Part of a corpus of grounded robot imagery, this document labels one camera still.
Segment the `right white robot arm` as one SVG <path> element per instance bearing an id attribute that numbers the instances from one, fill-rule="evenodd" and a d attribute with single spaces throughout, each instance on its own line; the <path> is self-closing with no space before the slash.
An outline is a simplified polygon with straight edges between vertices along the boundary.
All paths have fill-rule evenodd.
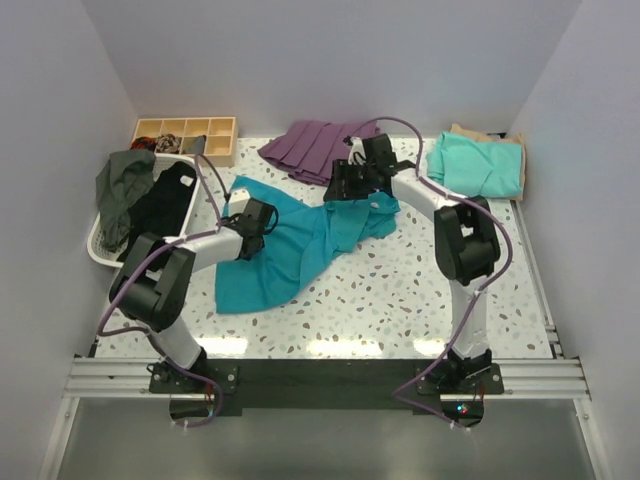
<path id="1" fill-rule="evenodd" d="M 333 162 L 326 201 L 366 199 L 383 192 L 433 224 L 436 265 L 450 282 L 452 334 L 444 356 L 421 378 L 440 389 L 469 392 L 490 369 L 485 284 L 501 251 L 488 202 L 468 199 L 421 177 L 411 161 L 398 161 L 386 134 L 347 136 L 345 159 Z"/>

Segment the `teal t shirt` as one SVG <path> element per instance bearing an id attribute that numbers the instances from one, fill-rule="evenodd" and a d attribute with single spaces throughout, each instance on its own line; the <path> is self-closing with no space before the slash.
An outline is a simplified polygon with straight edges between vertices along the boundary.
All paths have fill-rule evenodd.
<path id="1" fill-rule="evenodd" d="M 236 177 L 232 187 L 245 188 L 253 198 L 274 206 L 279 219 L 264 248 L 251 259 L 216 266 L 219 314 L 254 313 L 288 303 L 337 257 L 353 252 L 364 240 L 393 233 L 400 211 L 398 201 L 384 192 L 310 207 L 245 176 Z"/>

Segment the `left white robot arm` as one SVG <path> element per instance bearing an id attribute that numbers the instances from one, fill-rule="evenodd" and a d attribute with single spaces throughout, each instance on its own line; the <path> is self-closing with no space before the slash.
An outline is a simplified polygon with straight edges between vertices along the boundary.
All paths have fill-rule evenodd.
<path id="1" fill-rule="evenodd" d="M 109 291 L 110 309 L 135 321 L 162 361 L 152 369 L 160 384 L 180 393 L 210 393 L 214 373 L 181 312 L 193 273 L 219 263 L 249 260 L 277 226 L 275 206 L 240 192 L 219 228 L 182 237 L 139 236 Z"/>

